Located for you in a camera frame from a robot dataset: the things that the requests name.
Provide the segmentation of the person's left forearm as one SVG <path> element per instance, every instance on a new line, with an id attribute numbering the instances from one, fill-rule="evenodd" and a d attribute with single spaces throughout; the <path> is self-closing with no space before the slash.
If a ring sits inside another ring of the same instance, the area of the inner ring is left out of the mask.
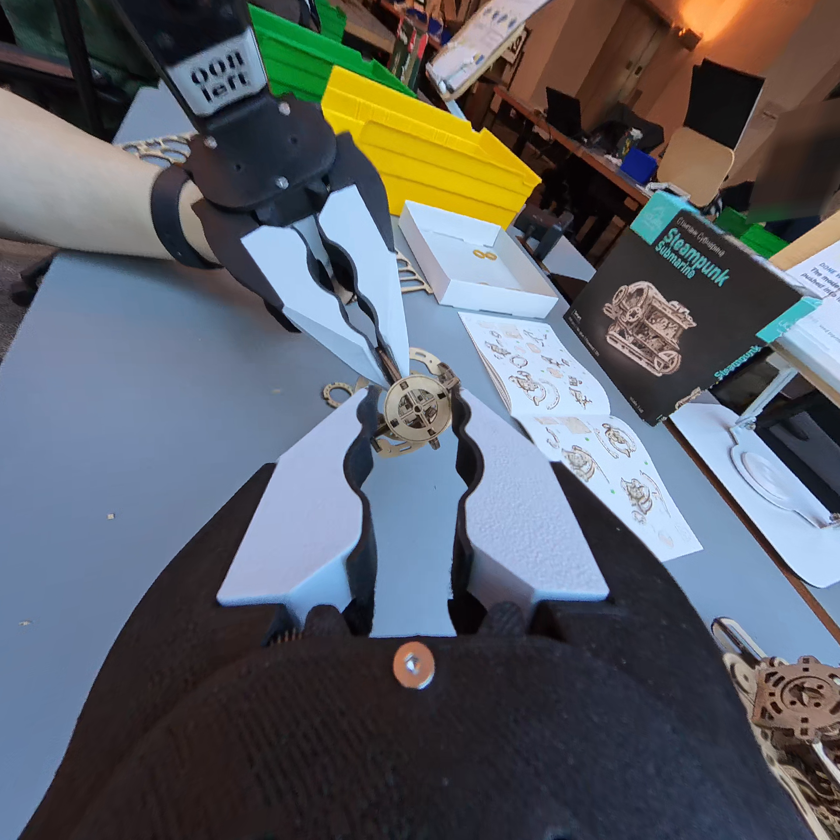
<path id="1" fill-rule="evenodd" d="M 151 217 L 159 171 L 1 90 L 2 238 L 170 259 Z"/>

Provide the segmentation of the blue storage bin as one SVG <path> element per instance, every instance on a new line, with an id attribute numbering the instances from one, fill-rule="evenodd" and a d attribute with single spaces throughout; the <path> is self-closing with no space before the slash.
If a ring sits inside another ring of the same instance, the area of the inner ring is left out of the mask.
<path id="1" fill-rule="evenodd" d="M 625 177 L 643 186 L 655 178 L 657 170 L 658 160 L 637 147 L 631 148 L 626 153 L 619 167 L 619 171 Z"/>

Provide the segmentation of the black monitor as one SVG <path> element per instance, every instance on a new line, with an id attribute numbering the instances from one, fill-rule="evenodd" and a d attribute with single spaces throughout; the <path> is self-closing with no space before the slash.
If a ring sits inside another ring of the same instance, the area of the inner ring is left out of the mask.
<path id="1" fill-rule="evenodd" d="M 735 150 L 763 89 L 764 77 L 703 59 L 691 70 L 683 125 Z"/>

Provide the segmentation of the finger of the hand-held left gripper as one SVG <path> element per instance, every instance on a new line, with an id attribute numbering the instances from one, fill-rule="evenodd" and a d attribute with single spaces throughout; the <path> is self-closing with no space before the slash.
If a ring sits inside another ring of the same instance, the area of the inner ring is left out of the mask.
<path id="1" fill-rule="evenodd" d="M 373 321 L 384 369 L 400 380 L 410 374 L 410 346 L 396 253 L 385 242 L 357 185 L 333 191 L 318 216 L 326 244 L 350 261 L 353 290 Z"/>
<path id="2" fill-rule="evenodd" d="M 335 294 L 314 279 L 309 269 L 308 245 L 298 231 L 291 227 L 258 226 L 242 237 L 241 243 L 295 326 L 369 381 L 387 384 L 370 341 L 350 326 Z"/>

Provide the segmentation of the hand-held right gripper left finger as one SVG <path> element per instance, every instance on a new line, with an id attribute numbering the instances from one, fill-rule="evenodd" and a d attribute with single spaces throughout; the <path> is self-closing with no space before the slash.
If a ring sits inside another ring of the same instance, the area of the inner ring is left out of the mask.
<path id="1" fill-rule="evenodd" d="M 285 606 L 305 623 L 336 607 L 354 635 L 371 633 L 376 546 L 363 484 L 382 392 L 369 385 L 278 458 L 216 598 L 221 606 Z"/>

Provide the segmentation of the white cardboard tray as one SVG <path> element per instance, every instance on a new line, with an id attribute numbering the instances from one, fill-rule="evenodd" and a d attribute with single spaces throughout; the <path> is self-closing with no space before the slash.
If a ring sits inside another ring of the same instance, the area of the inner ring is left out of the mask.
<path id="1" fill-rule="evenodd" d="M 441 305 L 545 319 L 558 302 L 553 285 L 499 225 L 412 201 L 399 225 Z M 498 259 L 478 259 L 473 249 Z"/>

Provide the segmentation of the person's office chair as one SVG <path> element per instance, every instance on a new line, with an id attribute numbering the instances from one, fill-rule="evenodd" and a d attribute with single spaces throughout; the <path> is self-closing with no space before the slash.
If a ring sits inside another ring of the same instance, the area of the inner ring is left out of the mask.
<path id="1" fill-rule="evenodd" d="M 13 283 L 9 292 L 9 298 L 15 305 L 21 308 L 31 305 L 42 280 L 59 253 L 59 251 L 53 251 L 31 266 L 21 269 L 18 280 Z"/>

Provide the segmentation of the green plastic bin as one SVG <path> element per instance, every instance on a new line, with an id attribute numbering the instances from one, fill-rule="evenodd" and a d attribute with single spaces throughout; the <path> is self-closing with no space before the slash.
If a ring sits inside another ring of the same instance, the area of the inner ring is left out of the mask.
<path id="1" fill-rule="evenodd" d="M 378 61 L 364 58 L 358 50 L 331 37 L 339 33 L 340 13 L 328 13 L 326 4 L 318 8 L 321 20 L 328 23 L 326 35 L 253 4 L 248 9 L 274 95 L 291 93 L 299 100 L 320 102 L 332 69 L 341 67 L 411 98 L 417 96 Z"/>
<path id="2" fill-rule="evenodd" d="M 715 225 L 765 259 L 776 255 L 789 244 L 761 224 L 748 223 L 742 213 L 729 206 L 720 211 Z"/>

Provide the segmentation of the honeycomb wooden part sheet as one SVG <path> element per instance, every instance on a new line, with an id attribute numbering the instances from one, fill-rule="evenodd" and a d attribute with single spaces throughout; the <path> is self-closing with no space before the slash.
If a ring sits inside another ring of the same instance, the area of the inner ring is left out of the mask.
<path id="1" fill-rule="evenodd" d="M 190 154 L 189 143 L 194 136 L 195 132 L 168 133 L 147 140 L 115 143 L 114 146 L 156 165 L 182 165 Z"/>

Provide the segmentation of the white flat card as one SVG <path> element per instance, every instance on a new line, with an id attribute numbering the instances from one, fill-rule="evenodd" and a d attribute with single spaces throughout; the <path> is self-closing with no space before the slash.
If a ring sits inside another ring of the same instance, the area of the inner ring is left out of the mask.
<path id="1" fill-rule="evenodd" d="M 565 236 L 553 244 L 541 261 L 550 274 L 560 277 L 589 282 L 595 274 L 595 268 Z"/>

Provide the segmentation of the yellow plastic bin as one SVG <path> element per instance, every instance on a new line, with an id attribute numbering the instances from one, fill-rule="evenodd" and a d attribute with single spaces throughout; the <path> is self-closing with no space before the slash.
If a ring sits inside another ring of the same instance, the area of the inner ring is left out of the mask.
<path id="1" fill-rule="evenodd" d="M 424 137 L 371 121 L 353 138 L 379 172 L 394 216 L 413 202 L 507 227 L 540 183 L 485 129 L 471 140 Z"/>
<path id="2" fill-rule="evenodd" d="M 357 144 L 374 130 L 436 144 L 476 144 L 480 137 L 468 121 L 339 66 L 332 69 L 321 110 L 336 133 L 351 133 Z"/>

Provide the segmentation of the small round wooden gear model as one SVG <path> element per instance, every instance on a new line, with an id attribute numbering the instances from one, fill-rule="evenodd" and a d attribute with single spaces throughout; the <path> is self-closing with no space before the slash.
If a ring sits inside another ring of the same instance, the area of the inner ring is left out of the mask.
<path id="1" fill-rule="evenodd" d="M 389 388 L 371 439 L 374 452 L 386 459 L 425 447 L 439 450 L 440 438 L 453 421 L 459 377 L 433 353 L 411 347 L 409 354 L 410 361 L 423 370 L 409 371 Z"/>

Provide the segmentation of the person's left hand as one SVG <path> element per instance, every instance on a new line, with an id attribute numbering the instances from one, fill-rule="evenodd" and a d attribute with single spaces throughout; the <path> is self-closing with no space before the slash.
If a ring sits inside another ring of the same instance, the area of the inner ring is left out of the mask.
<path id="1" fill-rule="evenodd" d="M 219 263 L 207 243 L 203 224 L 196 213 L 196 206 L 203 200 L 203 195 L 196 184 L 189 178 L 185 181 L 178 199 L 178 211 L 184 237 L 188 244 L 212 267 Z"/>

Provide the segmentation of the paper-covered document stand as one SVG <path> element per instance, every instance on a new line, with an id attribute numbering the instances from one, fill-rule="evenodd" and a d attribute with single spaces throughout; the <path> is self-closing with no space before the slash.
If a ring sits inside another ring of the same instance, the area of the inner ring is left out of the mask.
<path id="1" fill-rule="evenodd" d="M 490 1 L 466 21 L 435 58 L 426 75 L 444 102 L 451 102 L 476 82 L 518 37 L 548 1 Z"/>

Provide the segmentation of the small black device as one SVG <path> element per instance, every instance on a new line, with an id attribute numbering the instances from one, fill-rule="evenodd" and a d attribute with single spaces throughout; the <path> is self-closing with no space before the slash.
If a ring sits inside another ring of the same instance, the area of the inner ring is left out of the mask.
<path id="1" fill-rule="evenodd" d="M 557 216 L 539 206 L 528 204 L 513 221 L 512 226 L 520 232 L 520 241 L 525 246 L 530 239 L 536 241 L 529 246 L 529 253 L 543 263 L 550 251 L 560 242 L 574 221 L 572 211 L 563 211 Z"/>

